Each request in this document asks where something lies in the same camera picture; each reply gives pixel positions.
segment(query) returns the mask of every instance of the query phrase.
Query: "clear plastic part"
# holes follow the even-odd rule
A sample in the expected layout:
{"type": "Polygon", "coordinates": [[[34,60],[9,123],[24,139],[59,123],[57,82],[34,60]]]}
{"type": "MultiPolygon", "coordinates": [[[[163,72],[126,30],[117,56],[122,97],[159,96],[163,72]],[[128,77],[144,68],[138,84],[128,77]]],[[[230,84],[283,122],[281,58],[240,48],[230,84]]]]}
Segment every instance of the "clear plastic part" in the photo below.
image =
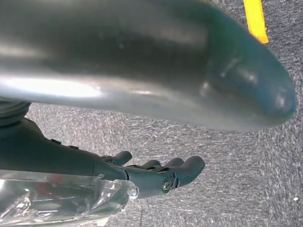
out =
{"type": "Polygon", "coordinates": [[[0,227],[75,226],[122,211],[138,190],[130,181],[0,170],[0,227]]]}

